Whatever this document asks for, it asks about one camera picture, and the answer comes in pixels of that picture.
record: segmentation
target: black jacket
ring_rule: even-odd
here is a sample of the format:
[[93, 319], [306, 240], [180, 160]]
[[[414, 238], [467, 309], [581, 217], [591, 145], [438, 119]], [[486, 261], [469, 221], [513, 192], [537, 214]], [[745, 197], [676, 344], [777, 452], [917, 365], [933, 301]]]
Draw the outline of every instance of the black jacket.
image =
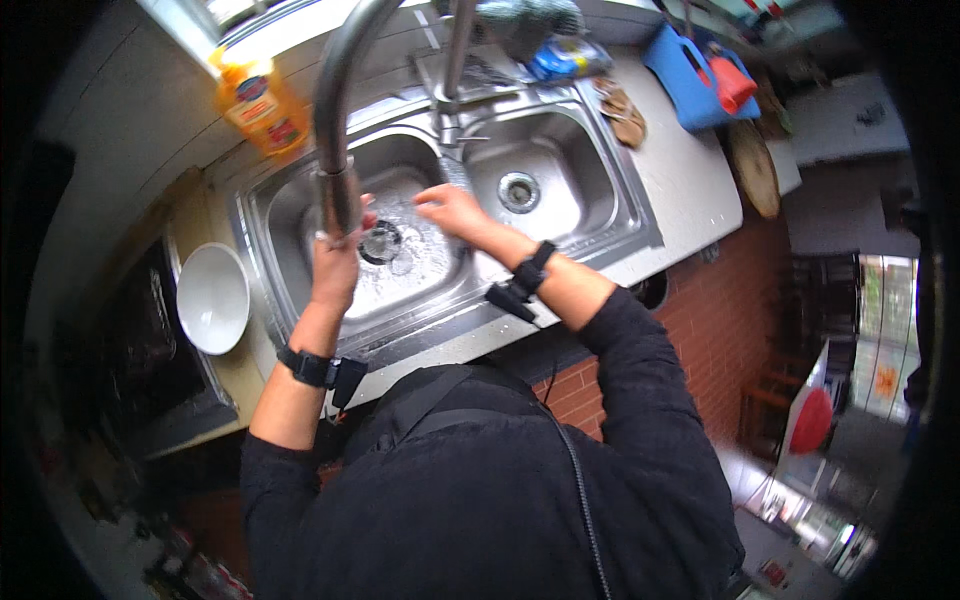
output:
[[[580, 333], [604, 444], [566, 429], [614, 598], [711, 598], [743, 561], [730, 490], [663, 327], [618, 289]], [[465, 382], [445, 403], [515, 395]], [[549, 420], [454, 425], [370, 452], [323, 493], [308, 453], [248, 436], [241, 488], [257, 598], [590, 598], [570, 458]]]

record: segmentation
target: red brick wall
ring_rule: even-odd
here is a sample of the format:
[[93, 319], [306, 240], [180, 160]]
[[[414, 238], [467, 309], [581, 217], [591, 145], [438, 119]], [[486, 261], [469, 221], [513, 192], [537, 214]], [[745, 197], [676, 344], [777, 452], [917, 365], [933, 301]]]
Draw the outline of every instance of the red brick wall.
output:
[[[707, 434], [733, 441], [740, 389], [755, 378], [771, 350], [778, 273], [789, 268], [783, 219], [768, 222], [744, 208], [743, 227], [720, 241], [720, 258], [689, 257], [668, 270], [670, 291], [655, 317], [666, 327]], [[605, 414], [590, 358], [557, 375], [549, 406], [559, 420], [601, 439]], [[541, 398], [546, 382], [534, 386]]]

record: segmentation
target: sink basin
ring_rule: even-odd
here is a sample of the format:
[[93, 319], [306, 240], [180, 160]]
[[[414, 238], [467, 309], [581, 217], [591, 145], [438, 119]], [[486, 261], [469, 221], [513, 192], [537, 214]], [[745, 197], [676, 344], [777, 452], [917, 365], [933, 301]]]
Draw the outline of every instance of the sink basin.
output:
[[[370, 208], [376, 226], [359, 243], [360, 275], [353, 305], [347, 311], [347, 335], [378, 320], [419, 305], [441, 288], [456, 283], [464, 248], [433, 223], [417, 216], [410, 199], [445, 181], [428, 140], [413, 130], [387, 129], [351, 145], [361, 188], [374, 194]], [[272, 198], [267, 189], [266, 230], [283, 287], [297, 315], [310, 299], [317, 202], [311, 181], [313, 167], [296, 169]]]
[[473, 191], [494, 219], [561, 246], [607, 229], [617, 210], [611, 177], [586, 129], [547, 111], [496, 119], [464, 149]]

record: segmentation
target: orange dish soap bottle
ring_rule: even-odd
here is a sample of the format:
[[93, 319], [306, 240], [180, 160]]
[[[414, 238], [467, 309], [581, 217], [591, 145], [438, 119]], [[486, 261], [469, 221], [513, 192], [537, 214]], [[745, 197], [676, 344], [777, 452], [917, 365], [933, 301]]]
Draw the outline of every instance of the orange dish soap bottle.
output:
[[274, 62], [223, 63], [225, 49], [210, 56], [220, 69], [217, 109], [267, 156], [297, 148], [307, 137], [306, 109], [274, 71]]

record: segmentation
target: brown cloth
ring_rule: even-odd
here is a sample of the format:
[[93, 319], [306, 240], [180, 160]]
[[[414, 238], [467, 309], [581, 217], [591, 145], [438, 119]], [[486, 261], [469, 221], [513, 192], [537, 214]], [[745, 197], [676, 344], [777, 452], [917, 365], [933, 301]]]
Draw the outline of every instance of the brown cloth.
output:
[[602, 100], [600, 111], [607, 117], [616, 138], [624, 146], [636, 150], [647, 136], [647, 122], [615, 81], [596, 77], [593, 79]]

